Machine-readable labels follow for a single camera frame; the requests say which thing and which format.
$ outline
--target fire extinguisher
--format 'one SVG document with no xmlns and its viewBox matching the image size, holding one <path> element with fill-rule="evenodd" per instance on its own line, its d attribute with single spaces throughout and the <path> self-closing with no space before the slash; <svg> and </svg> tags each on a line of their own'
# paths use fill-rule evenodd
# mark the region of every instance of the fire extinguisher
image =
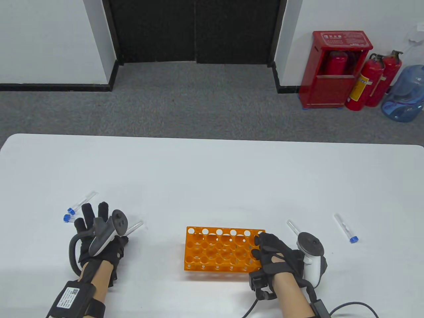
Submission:
<svg viewBox="0 0 424 318">
<path fill-rule="evenodd" d="M 364 64 L 361 74 L 346 101 L 346 107 L 353 111 L 359 111 L 365 106 L 374 87 L 378 84 L 384 71 L 382 56 L 375 53 L 370 55 Z"/>
<path fill-rule="evenodd" d="M 384 94 L 389 89 L 390 84 L 402 66 L 402 61 L 399 58 L 400 54 L 403 54 L 403 52 L 393 50 L 390 55 L 383 57 L 385 66 L 383 76 L 374 91 L 371 92 L 371 96 L 365 103 L 366 106 L 376 107 L 383 99 Z"/>
<path fill-rule="evenodd" d="M 343 75 L 348 56 L 343 51 L 332 51 L 329 55 L 324 75 Z"/>
</svg>

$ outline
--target floor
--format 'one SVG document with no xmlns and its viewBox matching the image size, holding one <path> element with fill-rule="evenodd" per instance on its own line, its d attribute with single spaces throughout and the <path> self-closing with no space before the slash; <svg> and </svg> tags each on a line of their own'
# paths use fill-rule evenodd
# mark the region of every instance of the floor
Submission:
<svg viewBox="0 0 424 318">
<path fill-rule="evenodd" d="M 16 133 L 424 145 L 424 115 L 304 111 L 264 65 L 126 64 L 113 92 L 0 92 L 0 146 Z"/>
</svg>

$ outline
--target forearm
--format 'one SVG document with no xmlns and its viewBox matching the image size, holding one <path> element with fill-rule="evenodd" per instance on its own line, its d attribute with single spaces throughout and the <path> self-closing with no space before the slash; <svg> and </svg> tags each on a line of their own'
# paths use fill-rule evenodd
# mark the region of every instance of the forearm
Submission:
<svg viewBox="0 0 424 318">
<path fill-rule="evenodd" d="M 80 280 L 81 280 L 81 277 L 84 275 L 84 268 L 82 270 Z M 113 270 L 113 265 L 109 263 L 108 261 L 103 261 L 99 269 L 97 270 L 96 274 L 94 275 L 93 279 L 91 280 L 91 283 L 96 287 L 96 292 L 94 293 L 93 298 L 98 301 L 101 301 L 102 303 L 105 302 L 112 270 Z"/>
<path fill-rule="evenodd" d="M 309 318 L 315 316 L 292 273 L 276 274 L 273 287 L 280 302 L 284 318 Z"/>
</svg>

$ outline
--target black glove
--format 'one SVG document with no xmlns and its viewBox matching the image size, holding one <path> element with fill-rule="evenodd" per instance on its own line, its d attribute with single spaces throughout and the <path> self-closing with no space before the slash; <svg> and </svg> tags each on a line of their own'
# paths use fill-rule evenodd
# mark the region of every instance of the black glove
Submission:
<svg viewBox="0 0 424 318">
<path fill-rule="evenodd" d="M 268 275 L 268 285 L 271 291 L 273 277 L 278 273 L 293 273 L 294 277 L 303 276 L 303 254 L 299 250 L 292 250 L 285 245 L 277 236 L 269 233 L 260 233 L 255 236 L 255 244 L 259 249 L 253 249 L 252 255 L 261 261 L 263 271 Z M 272 257 L 283 259 L 285 262 L 272 262 Z"/>
<path fill-rule="evenodd" d="M 83 204 L 81 207 L 82 213 L 84 214 L 83 218 L 78 218 L 75 220 L 74 225 L 77 229 L 77 232 L 83 232 L 93 227 L 94 223 L 94 212 L 90 203 Z M 109 205 L 106 202 L 99 204 L 98 216 L 103 218 L 106 222 L 108 220 L 109 214 Z M 93 237 L 84 237 L 81 239 L 81 252 L 78 262 L 81 267 L 91 259 L 100 259 L 110 262 L 113 265 L 113 271 L 111 274 L 109 287 L 113 286 L 113 281 L 117 280 L 116 268 L 118 267 L 119 261 L 124 257 L 124 246 L 128 243 L 127 236 L 115 236 L 115 238 L 109 242 L 109 244 L 103 249 L 103 251 L 97 256 L 90 256 L 88 249 L 93 241 Z"/>
</svg>

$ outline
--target white wall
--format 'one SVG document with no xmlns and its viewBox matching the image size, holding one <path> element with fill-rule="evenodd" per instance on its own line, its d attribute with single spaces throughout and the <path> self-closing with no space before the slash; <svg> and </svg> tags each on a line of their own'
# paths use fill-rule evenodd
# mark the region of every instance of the white wall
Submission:
<svg viewBox="0 0 424 318">
<path fill-rule="evenodd" d="M 278 64 L 284 49 L 276 52 L 280 85 L 301 84 L 315 30 L 364 30 L 373 52 L 387 54 L 410 47 L 407 34 L 418 22 L 424 22 L 423 0 L 303 0 L 285 67 Z M 293 28 L 283 22 L 285 27 Z M 402 57 L 404 65 L 422 63 L 423 53 L 423 46 L 410 50 Z"/>
<path fill-rule="evenodd" d="M 290 52 L 290 46 L 293 41 L 294 32 L 299 18 L 303 0 L 287 0 L 284 11 L 280 38 L 274 61 L 279 78 L 282 78 L 286 68 L 287 58 Z"/>
<path fill-rule="evenodd" d="M 0 83 L 108 83 L 83 0 L 1 0 L 0 30 Z"/>
<path fill-rule="evenodd" d="M 112 38 L 109 32 L 109 26 L 102 0 L 83 0 L 90 21 L 91 30 L 96 41 L 100 60 L 109 81 L 113 66 L 116 61 L 116 54 L 113 48 Z"/>
</svg>

